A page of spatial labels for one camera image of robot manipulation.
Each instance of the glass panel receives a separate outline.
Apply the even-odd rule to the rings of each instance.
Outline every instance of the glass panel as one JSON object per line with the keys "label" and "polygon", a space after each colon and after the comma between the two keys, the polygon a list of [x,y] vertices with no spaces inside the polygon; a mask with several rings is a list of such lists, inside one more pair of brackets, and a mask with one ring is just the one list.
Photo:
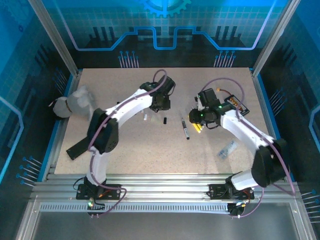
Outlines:
{"label": "glass panel", "polygon": [[252,67],[287,2],[44,1],[80,68]]}
{"label": "glass panel", "polygon": [[48,105],[70,73],[27,0],[0,0],[0,33],[0,238],[14,239],[55,124]]}
{"label": "glass panel", "polygon": [[[302,0],[261,71],[280,135],[288,142],[293,176],[303,193],[320,193],[320,4]],[[316,198],[307,199],[319,221]],[[319,224],[313,226],[319,233]]]}

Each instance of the white plastic part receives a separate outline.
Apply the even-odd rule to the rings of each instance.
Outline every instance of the white plastic part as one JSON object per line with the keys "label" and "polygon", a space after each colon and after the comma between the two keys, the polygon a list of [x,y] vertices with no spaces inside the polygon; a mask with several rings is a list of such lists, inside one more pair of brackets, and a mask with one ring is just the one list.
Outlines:
{"label": "white plastic part", "polygon": [[235,189],[237,189],[238,191],[258,185],[252,177],[251,169],[239,172],[238,174],[234,175],[233,177],[231,177],[231,182]]}
{"label": "white plastic part", "polygon": [[[132,96],[128,97],[126,100],[134,98],[146,92],[147,92],[146,90],[138,89]],[[110,115],[124,101],[117,104],[116,106],[108,108],[106,110],[106,114]],[[143,109],[150,107],[151,104],[152,104],[152,96],[145,95],[142,97],[137,97],[136,99],[132,100],[131,102],[127,103],[122,108],[120,108],[112,116],[112,118],[117,120],[118,127],[120,128],[128,119],[130,119],[135,114],[142,111]],[[94,156],[93,165],[92,165],[93,175],[96,178],[96,180],[101,184],[106,180],[108,157],[110,156],[110,153],[104,152],[103,154],[100,154],[95,147],[92,147],[91,149],[95,151],[95,156]],[[86,177],[90,181],[90,183],[97,186],[96,182],[91,177],[90,169],[86,174]]]}
{"label": "white plastic part", "polygon": [[[274,139],[257,129],[249,121],[247,121],[242,115],[240,118],[249,124],[252,128],[258,131],[262,136],[264,136],[271,143],[274,142]],[[245,146],[250,150],[250,152],[255,155],[256,150],[260,146],[266,147],[268,144],[258,137],[253,131],[243,125],[236,116],[236,110],[229,110],[223,116],[221,116],[221,126],[235,135]]]}

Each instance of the speckled tabletop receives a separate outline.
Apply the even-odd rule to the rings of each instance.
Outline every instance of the speckled tabletop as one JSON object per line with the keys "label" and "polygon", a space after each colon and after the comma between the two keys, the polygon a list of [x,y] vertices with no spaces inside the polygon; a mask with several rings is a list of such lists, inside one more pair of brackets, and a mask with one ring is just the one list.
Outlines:
{"label": "speckled tabletop", "polygon": [[[79,86],[87,85],[95,95],[97,105],[108,109],[131,96],[144,82],[151,82],[158,68],[100,68],[84,69]],[[128,120],[119,130],[119,143],[111,152],[107,173],[110,174],[225,174],[237,173],[251,167],[253,155],[242,142],[222,127],[197,133],[188,122],[194,97],[214,78],[237,80],[244,88],[244,104],[250,110],[246,118],[261,131],[267,127],[248,68],[166,68],[175,83],[170,97],[171,109],[155,113],[145,109]],[[220,80],[210,85],[214,90],[226,89],[239,99],[241,91],[233,82]],[[228,95],[216,92],[223,102]],[[187,140],[181,124],[184,118],[189,131]],[[91,154],[84,153],[72,161],[66,150],[86,137],[89,123],[85,118],[71,116],[62,142],[55,174],[85,174]],[[237,148],[226,158],[217,154],[232,140]]]}

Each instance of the white plush toy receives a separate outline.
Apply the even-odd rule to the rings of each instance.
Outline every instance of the white plush toy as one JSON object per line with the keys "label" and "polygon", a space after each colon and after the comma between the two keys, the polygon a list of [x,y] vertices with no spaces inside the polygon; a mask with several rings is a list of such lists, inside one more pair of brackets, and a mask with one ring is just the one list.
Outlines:
{"label": "white plush toy", "polygon": [[69,118],[72,114],[87,117],[91,121],[96,109],[93,95],[86,85],[82,85],[68,97],[62,96],[54,100],[49,107],[59,118]]}

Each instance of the ventilation grille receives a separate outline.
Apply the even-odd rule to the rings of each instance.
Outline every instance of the ventilation grille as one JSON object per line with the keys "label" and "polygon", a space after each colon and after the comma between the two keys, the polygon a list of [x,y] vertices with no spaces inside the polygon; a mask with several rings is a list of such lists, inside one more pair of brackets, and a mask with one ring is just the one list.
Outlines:
{"label": "ventilation grille", "polygon": [[[114,203],[105,203],[106,209],[101,210],[101,206],[94,206],[94,212],[105,212],[110,209]],[[42,203],[40,210],[42,212],[91,212],[88,210],[88,204],[79,203]],[[203,213],[215,212],[228,214],[226,203],[120,203],[113,212],[118,213]]]}

